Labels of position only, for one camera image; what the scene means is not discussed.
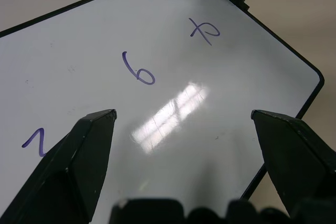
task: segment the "beige background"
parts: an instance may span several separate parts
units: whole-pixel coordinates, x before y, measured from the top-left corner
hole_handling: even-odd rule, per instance
[[[0,31],[79,0],[0,0]],[[304,120],[336,150],[336,5],[334,0],[247,0],[250,12],[307,58],[326,83]],[[269,176],[251,197],[258,208],[284,207]]]

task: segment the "whiteboard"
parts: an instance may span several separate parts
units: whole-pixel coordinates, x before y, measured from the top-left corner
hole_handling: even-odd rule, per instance
[[[116,109],[92,223],[122,198],[223,215],[263,164],[250,113],[296,116],[320,77],[228,0],[94,0],[0,38],[0,213],[88,113]]]

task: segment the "blue marker writing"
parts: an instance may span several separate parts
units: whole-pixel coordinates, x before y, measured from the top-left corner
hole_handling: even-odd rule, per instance
[[[43,140],[44,140],[44,129],[43,128],[37,129],[33,133],[33,135],[31,135],[31,137],[22,145],[22,148],[26,148],[28,144],[30,144],[31,141],[34,139],[34,137],[37,135],[37,133],[40,133],[40,143],[39,143],[39,148],[38,148],[38,154],[40,155],[40,157],[44,157],[46,154],[43,153]]]
[[[212,24],[210,24],[210,23],[208,23],[208,22],[205,22],[205,23],[201,23],[199,26],[195,23],[195,21],[193,21],[191,18],[189,18],[189,20],[195,25],[195,30],[190,34],[190,37],[193,37],[194,35],[195,35],[195,33],[197,32],[197,31],[199,31],[200,33],[201,33],[201,35],[203,36],[203,38],[206,40],[206,42],[208,42],[209,44],[210,44],[210,46],[212,46],[211,45],[211,43],[210,43],[210,41],[207,39],[207,37],[205,37],[205,35],[204,35],[204,33],[202,32],[202,30],[200,29],[200,27],[201,26],[203,26],[203,25],[210,25],[210,26],[212,26],[215,30],[216,30],[216,32],[217,32],[217,34],[211,34],[211,33],[208,33],[207,31],[205,31],[205,33],[206,34],[209,34],[209,35],[212,35],[212,36],[219,36],[219,35],[221,35],[221,33],[218,31],[218,29],[214,26],[214,25],[212,25]]]
[[[123,52],[123,53],[122,53],[122,59],[123,59],[125,65],[126,65],[126,67],[128,68],[128,70],[132,73],[132,75],[134,75],[134,76],[136,77],[137,80],[139,80],[139,81],[141,81],[141,82],[143,82],[143,83],[145,83],[145,84],[147,84],[147,85],[153,85],[153,84],[155,83],[155,77],[154,77],[154,75],[153,75],[152,73],[150,73],[148,70],[143,69],[143,68],[142,68],[142,69],[139,69],[139,70],[135,73],[135,72],[133,71],[133,69],[131,68],[131,66],[130,66],[130,65],[128,64],[128,62],[127,62],[126,54],[127,54],[127,52]],[[146,72],[147,74],[149,74],[149,76],[152,78],[152,82],[147,82],[147,81],[145,81],[144,79],[142,79],[142,78],[140,77],[140,73],[141,73],[142,71],[144,71],[144,72]]]

